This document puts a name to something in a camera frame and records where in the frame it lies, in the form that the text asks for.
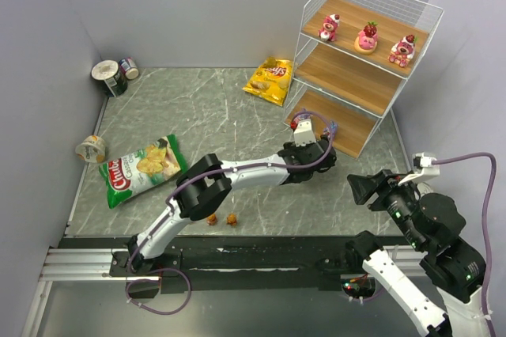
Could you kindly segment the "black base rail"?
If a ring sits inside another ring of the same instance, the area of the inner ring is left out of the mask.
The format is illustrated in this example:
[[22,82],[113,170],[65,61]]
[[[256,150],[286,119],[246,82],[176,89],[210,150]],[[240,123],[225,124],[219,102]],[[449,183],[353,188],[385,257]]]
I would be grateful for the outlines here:
[[383,247],[369,232],[347,237],[177,237],[138,272],[127,270],[128,249],[112,253],[109,274],[133,284],[135,297],[211,290],[339,291],[342,280]]

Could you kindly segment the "black labelled can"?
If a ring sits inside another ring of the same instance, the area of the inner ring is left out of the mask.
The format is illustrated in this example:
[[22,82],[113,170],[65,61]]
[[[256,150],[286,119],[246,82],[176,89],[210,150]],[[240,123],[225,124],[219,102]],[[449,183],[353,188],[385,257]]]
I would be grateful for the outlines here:
[[91,70],[91,76],[108,97],[119,97],[127,90],[127,80],[114,60],[97,63]]

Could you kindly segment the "green cassava chips bag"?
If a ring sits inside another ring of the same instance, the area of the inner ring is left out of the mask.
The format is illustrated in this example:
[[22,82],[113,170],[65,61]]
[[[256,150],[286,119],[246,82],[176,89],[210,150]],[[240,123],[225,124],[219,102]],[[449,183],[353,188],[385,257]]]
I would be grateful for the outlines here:
[[186,170],[187,162],[179,150],[178,139],[173,134],[99,167],[99,173],[106,184],[110,209]]

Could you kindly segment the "yellow Lays chips bag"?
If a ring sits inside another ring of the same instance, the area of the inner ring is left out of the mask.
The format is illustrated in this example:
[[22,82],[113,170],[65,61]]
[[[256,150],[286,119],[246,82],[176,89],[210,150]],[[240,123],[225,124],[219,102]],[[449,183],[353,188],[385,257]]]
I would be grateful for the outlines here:
[[255,70],[243,91],[282,107],[292,80],[293,62],[268,57]]

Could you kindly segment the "pink bear strawberry donut toy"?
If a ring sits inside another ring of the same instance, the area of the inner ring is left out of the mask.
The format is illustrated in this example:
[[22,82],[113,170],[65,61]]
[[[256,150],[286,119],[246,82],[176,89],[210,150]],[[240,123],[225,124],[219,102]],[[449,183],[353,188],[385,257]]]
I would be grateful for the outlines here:
[[358,32],[354,41],[354,48],[362,55],[370,55],[375,51],[377,44],[377,23],[370,21]]

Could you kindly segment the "purple bunny donut toy front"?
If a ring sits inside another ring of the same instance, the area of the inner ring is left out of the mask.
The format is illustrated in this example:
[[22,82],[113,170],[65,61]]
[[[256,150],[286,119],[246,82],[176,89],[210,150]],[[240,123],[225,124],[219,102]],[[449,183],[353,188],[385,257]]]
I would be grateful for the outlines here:
[[296,130],[297,128],[297,125],[299,122],[302,122],[302,121],[305,121],[307,119],[310,119],[311,118],[311,115],[307,112],[303,112],[297,116],[295,116],[291,123],[290,123],[290,127],[293,129],[293,130]]

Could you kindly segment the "blue white tipped can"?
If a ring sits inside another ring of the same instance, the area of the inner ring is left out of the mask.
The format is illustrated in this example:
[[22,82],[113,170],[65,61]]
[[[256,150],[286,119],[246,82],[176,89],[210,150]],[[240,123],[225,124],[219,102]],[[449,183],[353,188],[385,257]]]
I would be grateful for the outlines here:
[[118,64],[127,80],[134,80],[139,76],[139,69],[131,57],[120,59]]

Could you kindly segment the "pink bear cream hat toy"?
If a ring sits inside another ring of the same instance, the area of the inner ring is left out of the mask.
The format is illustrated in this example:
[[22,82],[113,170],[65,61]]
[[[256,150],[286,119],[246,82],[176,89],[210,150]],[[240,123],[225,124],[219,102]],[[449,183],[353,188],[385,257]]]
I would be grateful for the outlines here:
[[325,42],[334,42],[339,25],[340,16],[338,14],[325,16],[322,28],[318,31],[318,37]]

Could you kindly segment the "orange bear toy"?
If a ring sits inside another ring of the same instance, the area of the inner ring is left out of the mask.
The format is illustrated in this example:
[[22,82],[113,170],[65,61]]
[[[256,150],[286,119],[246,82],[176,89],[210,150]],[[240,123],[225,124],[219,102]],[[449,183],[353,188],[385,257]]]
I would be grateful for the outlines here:
[[211,214],[207,219],[207,224],[208,225],[215,225],[217,223],[217,216],[216,214]]
[[230,226],[237,225],[237,217],[235,214],[229,214],[226,218],[226,224]]

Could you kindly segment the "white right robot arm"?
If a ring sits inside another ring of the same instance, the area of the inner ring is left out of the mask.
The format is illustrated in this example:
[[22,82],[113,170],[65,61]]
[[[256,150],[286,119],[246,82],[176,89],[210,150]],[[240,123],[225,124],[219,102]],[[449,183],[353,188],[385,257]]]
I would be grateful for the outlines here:
[[421,336],[493,336],[482,305],[486,262],[460,233],[466,221],[454,200],[439,193],[420,195],[416,184],[383,170],[347,177],[353,200],[371,211],[387,212],[408,244],[423,253],[420,265],[444,301],[440,308],[397,266],[369,231],[347,244],[362,268],[391,295]]

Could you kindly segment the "pink bear cake toy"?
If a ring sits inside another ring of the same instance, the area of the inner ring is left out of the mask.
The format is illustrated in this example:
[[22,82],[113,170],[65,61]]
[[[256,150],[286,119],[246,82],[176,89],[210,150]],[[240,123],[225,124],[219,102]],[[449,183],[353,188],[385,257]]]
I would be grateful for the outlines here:
[[417,37],[413,34],[404,36],[392,48],[388,56],[388,61],[405,68],[415,56]]

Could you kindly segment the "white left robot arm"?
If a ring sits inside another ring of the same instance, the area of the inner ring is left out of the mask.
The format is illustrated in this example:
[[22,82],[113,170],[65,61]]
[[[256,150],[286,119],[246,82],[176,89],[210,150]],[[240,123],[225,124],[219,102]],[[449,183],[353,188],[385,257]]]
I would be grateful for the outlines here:
[[297,146],[287,142],[268,157],[249,161],[225,161],[210,153],[192,165],[176,181],[160,216],[127,245],[127,270],[138,272],[164,254],[171,241],[192,222],[208,218],[233,191],[250,187],[276,187],[308,181],[314,173],[335,166],[336,152],[326,136]]

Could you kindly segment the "silver top tin can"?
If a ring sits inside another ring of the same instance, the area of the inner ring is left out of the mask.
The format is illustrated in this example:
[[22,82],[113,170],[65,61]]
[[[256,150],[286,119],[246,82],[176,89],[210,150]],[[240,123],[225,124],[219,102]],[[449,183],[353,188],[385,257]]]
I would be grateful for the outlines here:
[[417,189],[420,192],[420,196],[433,193],[433,189],[426,182],[417,184]]

